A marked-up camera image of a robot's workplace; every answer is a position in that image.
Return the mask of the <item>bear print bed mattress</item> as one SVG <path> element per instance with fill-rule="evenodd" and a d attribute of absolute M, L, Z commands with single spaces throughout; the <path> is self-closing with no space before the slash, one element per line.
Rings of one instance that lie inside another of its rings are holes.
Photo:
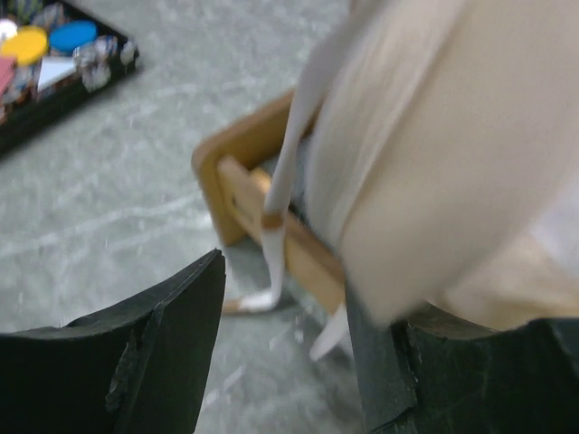
<path fill-rule="evenodd" d="M 299 77 L 261 213 L 274 308 L 298 149 L 304 201 L 379 325 L 430 302 L 502 331 L 576 316 L 546 215 L 578 180 L 575 1 L 355 1 Z"/>

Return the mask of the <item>wooden pet bed frame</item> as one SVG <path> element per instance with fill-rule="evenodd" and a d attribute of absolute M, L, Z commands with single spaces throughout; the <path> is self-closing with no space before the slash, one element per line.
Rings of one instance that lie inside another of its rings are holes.
<path fill-rule="evenodd" d="M 224 245 L 250 235 L 260 240 L 261 208 L 270 177 L 259 165 L 281 148 L 293 92 L 256 109 L 201 142 L 192 167 Z M 345 300 L 339 262 L 298 218 L 286 220 L 286 268 L 329 314 Z"/>

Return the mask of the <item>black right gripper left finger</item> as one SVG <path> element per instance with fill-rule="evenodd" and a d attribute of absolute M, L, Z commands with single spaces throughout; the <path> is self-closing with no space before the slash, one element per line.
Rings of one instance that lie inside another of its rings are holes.
<path fill-rule="evenodd" d="M 63 327 L 1 337 L 4 433 L 194 432 L 218 327 L 225 259 Z"/>

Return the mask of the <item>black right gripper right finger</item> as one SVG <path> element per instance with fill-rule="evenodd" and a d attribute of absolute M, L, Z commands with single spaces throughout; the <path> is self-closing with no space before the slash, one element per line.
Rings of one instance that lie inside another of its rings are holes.
<path fill-rule="evenodd" d="M 346 311 L 367 433 L 575 433 L 578 322 L 534 320 L 478 339 L 441 336 L 448 314 L 388 328 L 352 289 Z"/>

